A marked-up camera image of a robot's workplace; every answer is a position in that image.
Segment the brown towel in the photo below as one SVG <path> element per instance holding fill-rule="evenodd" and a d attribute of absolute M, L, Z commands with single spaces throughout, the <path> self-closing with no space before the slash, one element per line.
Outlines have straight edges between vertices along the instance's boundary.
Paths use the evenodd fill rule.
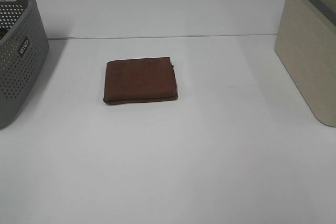
<path fill-rule="evenodd" d="M 106 65 L 103 101 L 108 105 L 177 99 L 169 57 L 114 60 Z"/>

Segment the beige plastic storage bin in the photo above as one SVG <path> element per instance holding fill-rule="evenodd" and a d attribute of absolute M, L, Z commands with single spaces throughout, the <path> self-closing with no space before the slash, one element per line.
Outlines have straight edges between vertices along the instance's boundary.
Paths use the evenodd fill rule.
<path fill-rule="evenodd" d="M 315 118 L 335 126 L 335 0 L 285 0 L 275 52 Z"/>

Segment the grey perforated plastic basket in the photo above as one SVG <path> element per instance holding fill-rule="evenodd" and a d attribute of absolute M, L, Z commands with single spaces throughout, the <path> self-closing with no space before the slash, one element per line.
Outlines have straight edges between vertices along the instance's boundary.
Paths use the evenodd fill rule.
<path fill-rule="evenodd" d="M 48 50 L 36 0 L 1 1 L 1 127 L 21 109 Z"/>

